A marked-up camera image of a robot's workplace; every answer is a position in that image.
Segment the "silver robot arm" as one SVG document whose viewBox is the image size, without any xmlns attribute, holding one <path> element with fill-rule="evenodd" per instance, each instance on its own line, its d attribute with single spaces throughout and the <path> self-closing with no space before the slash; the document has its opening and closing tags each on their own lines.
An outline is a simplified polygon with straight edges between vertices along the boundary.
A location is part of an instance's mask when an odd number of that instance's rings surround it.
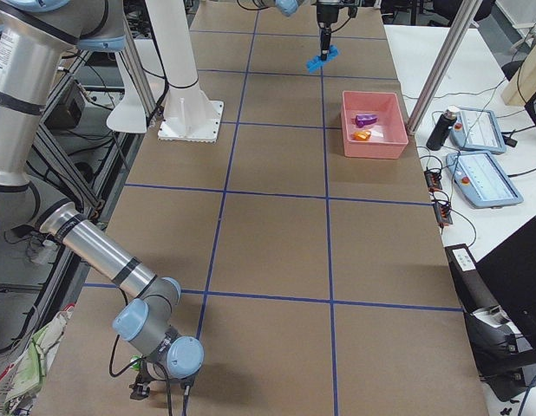
<svg viewBox="0 0 536 416">
<path fill-rule="evenodd" d="M 244 6 L 237 1 L 238 6 L 247 11 L 262 11 L 269 8 L 276 8 L 284 16 L 291 16 L 297 12 L 298 8 L 304 1 L 296 0 L 276 0 L 276 1 L 252 1 L 252 7 Z M 307 62 L 307 69 L 312 72 L 321 68 L 324 64 L 332 61 L 339 55 L 335 45 L 331 43 L 332 35 L 342 29 L 350 19 L 355 18 L 361 1 L 344 0 L 344 1 L 310 1 L 310 4 L 316 7 L 317 26 L 320 35 L 320 54 Z M 340 10 L 347 10 L 348 18 L 337 29 L 332 25 L 337 23 Z"/>
<path fill-rule="evenodd" d="M 157 276 L 63 193 L 25 171 L 62 54 L 123 49 L 122 3 L 1 1 L 0 18 L 0 233 L 29 225 L 49 234 L 131 296 L 113 326 L 140 352 L 137 394 L 146 395 L 154 380 L 189 389 L 204 349 L 169 322 L 180 301 L 179 283 Z"/>
</svg>

